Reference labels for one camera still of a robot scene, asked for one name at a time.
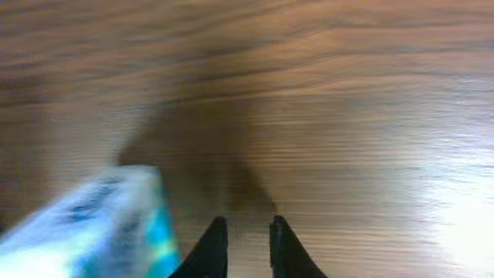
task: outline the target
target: wood grain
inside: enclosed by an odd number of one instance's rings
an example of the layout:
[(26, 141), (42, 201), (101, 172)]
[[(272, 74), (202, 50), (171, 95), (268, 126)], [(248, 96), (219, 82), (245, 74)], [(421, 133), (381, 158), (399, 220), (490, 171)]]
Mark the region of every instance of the wood grain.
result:
[(494, 273), (494, 4), (0, 4), (0, 217), (116, 164), (164, 174), (186, 253), (230, 220), (270, 276), (283, 214), (331, 277)]

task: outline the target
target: wooden surface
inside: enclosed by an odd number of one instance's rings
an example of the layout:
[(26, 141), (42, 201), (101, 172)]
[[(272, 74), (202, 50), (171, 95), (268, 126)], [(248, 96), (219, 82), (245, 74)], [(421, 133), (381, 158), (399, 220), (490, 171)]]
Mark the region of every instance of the wooden surface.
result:
[(153, 164), (180, 244), (230, 219), (269, 277), (283, 214), (331, 277), (494, 275), (494, 3), (0, 3), (12, 224), (116, 164)]

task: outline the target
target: black object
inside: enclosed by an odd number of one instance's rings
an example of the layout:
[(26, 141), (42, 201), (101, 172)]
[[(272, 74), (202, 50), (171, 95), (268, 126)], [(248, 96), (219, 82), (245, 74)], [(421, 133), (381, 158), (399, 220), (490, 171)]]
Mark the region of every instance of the black object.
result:
[(280, 215), (269, 225), (269, 244), (274, 278), (326, 278)]
[[(327, 278), (282, 216), (269, 225), (269, 237), (273, 278)], [(219, 216), (170, 278), (226, 278), (227, 248), (226, 219)]]
[(228, 269), (226, 219), (219, 216), (170, 278), (225, 278)]

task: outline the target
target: brown wood surface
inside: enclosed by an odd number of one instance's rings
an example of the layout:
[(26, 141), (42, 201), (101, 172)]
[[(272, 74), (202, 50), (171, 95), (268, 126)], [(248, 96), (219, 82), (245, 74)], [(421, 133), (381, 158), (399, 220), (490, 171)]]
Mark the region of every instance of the brown wood surface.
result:
[(0, 217), (112, 164), (164, 174), (184, 252), (276, 211), (331, 277), (494, 275), (494, 2), (0, 3)]

